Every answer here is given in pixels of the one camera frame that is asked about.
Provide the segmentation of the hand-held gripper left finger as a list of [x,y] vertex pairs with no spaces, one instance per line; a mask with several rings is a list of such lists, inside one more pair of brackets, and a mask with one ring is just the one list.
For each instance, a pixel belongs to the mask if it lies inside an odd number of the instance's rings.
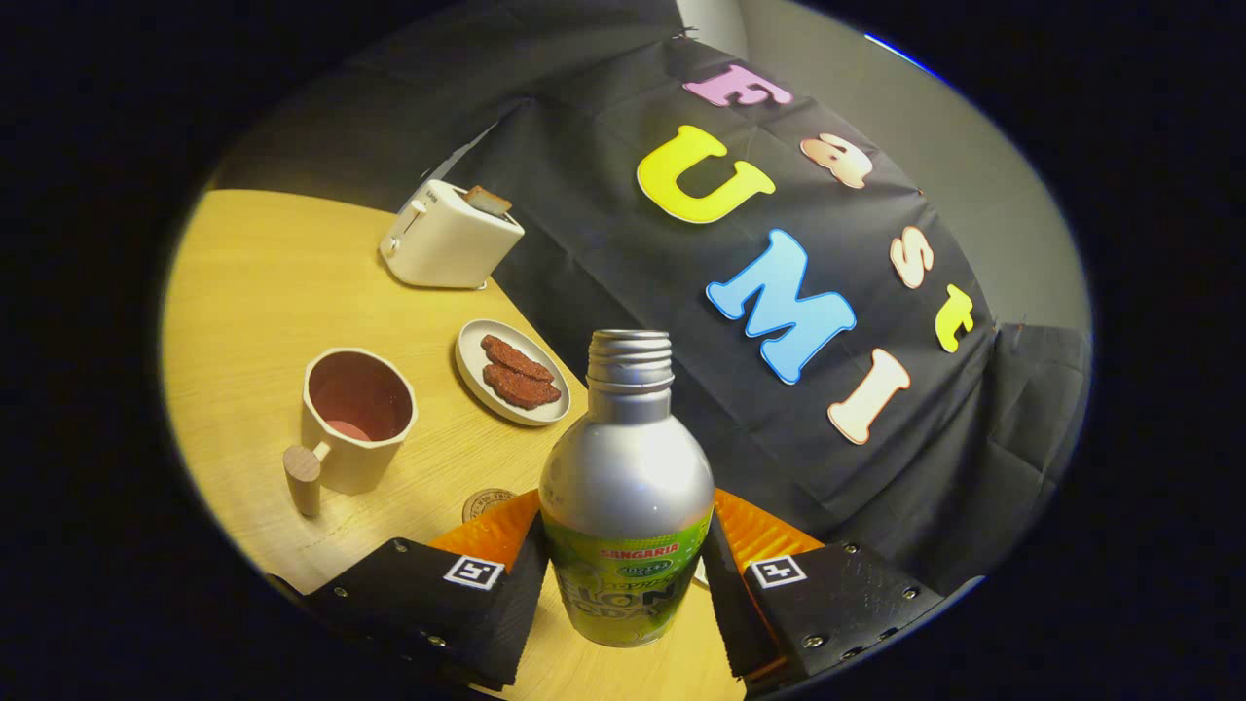
[[445,682],[516,682],[548,565],[536,491],[434,540],[392,537],[302,603]]

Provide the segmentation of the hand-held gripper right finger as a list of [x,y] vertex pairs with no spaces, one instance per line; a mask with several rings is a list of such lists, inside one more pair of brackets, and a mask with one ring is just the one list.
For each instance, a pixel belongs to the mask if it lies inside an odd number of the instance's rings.
[[816,540],[725,491],[703,564],[728,665],[751,695],[842,674],[947,603],[863,542]]

